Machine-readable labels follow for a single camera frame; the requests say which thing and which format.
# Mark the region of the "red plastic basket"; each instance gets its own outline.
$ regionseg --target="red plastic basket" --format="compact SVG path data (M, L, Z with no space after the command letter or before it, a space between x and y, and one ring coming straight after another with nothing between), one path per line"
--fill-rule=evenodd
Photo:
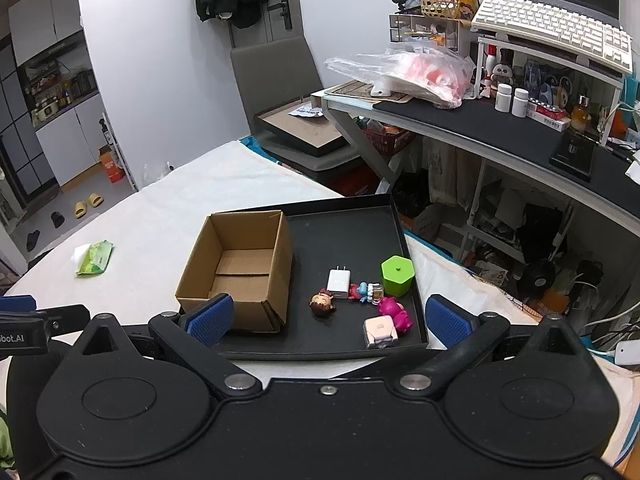
M363 130L373 147L378 150L380 155L393 156L406 145L412 142L417 135L416 132L402 130L399 134L390 134L388 132L374 132L373 130Z

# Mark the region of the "perfume bottle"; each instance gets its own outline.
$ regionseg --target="perfume bottle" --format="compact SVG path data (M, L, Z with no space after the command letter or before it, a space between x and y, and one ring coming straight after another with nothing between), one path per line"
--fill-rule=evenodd
M589 98L585 95L580 95L577 105L574 106L574 111L571 112L571 127L578 132L583 132L587 127L588 120Z

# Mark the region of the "keyboard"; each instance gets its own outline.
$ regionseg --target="keyboard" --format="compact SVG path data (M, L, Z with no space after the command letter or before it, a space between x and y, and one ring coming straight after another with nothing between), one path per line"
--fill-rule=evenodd
M560 7L531 0L483 0L472 28L505 32L632 73L631 37L626 32Z

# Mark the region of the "wicker basket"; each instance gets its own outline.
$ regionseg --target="wicker basket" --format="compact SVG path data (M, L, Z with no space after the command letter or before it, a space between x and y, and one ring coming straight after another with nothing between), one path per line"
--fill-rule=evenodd
M420 10L431 18L455 20L460 10L460 0L420 0Z
M387 132L377 133L373 130L363 130L363 133L369 138L373 147L378 150L380 155L393 156L406 145L411 143L417 135L409 130L402 130L400 134L390 134Z

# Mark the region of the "screw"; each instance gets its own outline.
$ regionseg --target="screw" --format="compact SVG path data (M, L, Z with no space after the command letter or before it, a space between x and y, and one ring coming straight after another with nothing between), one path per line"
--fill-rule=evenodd
M408 374L400 379L400 386L407 390L426 390L431 386L431 379L423 374Z
M255 380L255 377L249 374L231 374L225 379L225 384L231 390L248 390L254 386Z
M320 393L323 395L335 395L338 393L338 388L326 384L325 386L320 386Z

